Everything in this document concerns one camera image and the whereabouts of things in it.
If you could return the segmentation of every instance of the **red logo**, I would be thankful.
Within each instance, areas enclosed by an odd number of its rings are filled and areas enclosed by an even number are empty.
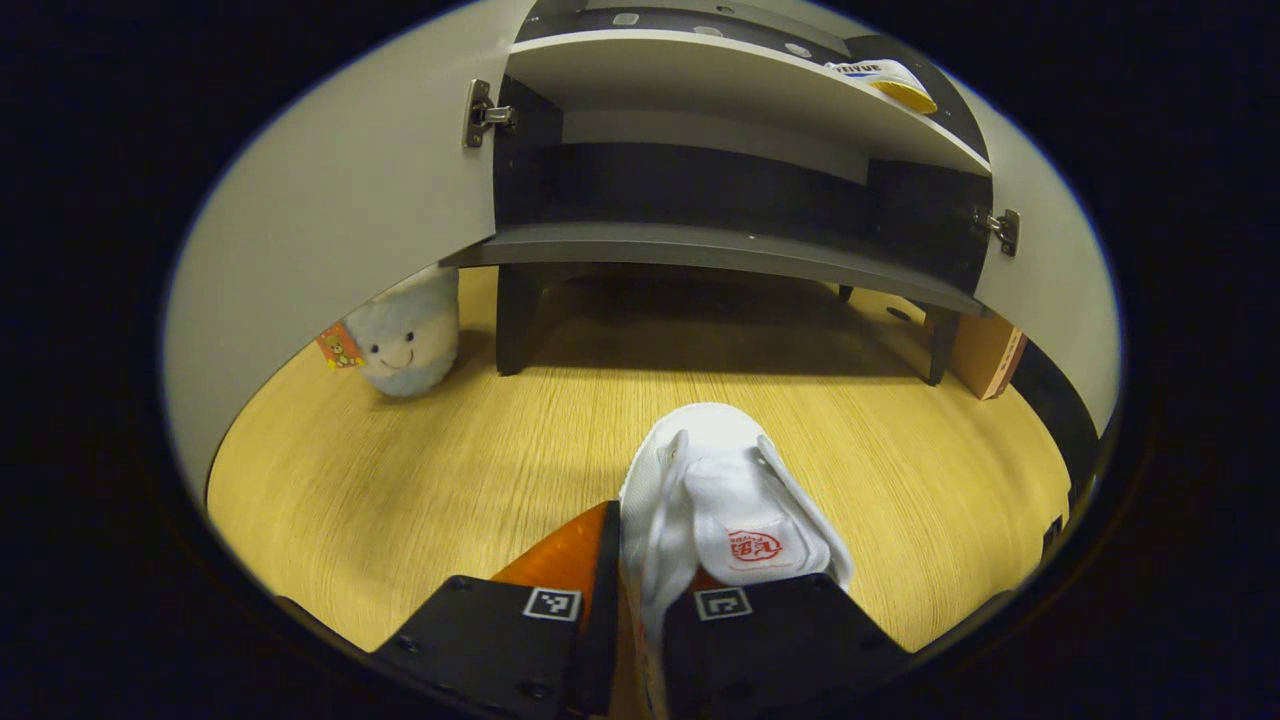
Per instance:
[[[744,562],[758,562],[776,557],[782,552],[782,543],[773,536],[737,530],[728,534],[728,544],[733,557]]]

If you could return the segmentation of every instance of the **wooden floor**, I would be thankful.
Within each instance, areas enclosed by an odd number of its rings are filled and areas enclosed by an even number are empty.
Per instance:
[[[494,269],[462,272],[458,361],[429,395],[387,398],[311,345],[215,460],[209,511],[229,546],[362,648],[448,575],[489,577],[614,498],[649,427],[689,402],[764,425],[844,534],[852,597],[908,650],[1016,585],[1066,519],[1066,468],[1030,407],[1014,388],[925,386],[922,314],[901,299],[675,270],[577,281],[548,291],[530,368],[503,378],[495,286]],[[622,656],[614,714],[639,716],[628,638]]]

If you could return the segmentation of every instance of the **door hinge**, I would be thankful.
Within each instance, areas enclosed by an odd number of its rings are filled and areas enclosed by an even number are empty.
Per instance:
[[[495,126],[515,132],[516,109],[511,106],[494,108],[493,100],[489,99],[489,83],[483,79],[471,81],[466,115],[462,118],[462,146],[483,146],[485,131]]]
[[[1018,228],[1020,224],[1021,215],[1018,214],[1018,210],[1005,210],[1005,214],[998,218],[982,208],[973,211],[974,229],[987,238],[995,236],[1000,241],[1000,251],[1010,258],[1018,255]]]

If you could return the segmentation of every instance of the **tag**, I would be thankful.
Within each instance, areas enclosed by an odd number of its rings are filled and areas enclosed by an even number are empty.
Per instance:
[[[342,323],[320,333],[316,345],[320,346],[320,352],[324,352],[325,360],[334,370],[346,370],[365,364],[365,359],[360,356],[360,348],[356,347],[356,341],[351,340],[347,327]]]

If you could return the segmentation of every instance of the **shoe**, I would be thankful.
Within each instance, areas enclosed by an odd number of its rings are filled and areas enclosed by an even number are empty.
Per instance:
[[[897,60],[859,60],[827,63],[837,73],[879,90],[893,100],[924,115],[937,113],[938,105],[906,65]]]
[[[844,541],[796,484],[764,429],[717,402],[653,427],[618,495],[622,587],[649,714],[666,719],[663,620],[686,592],[826,573],[845,592]]]

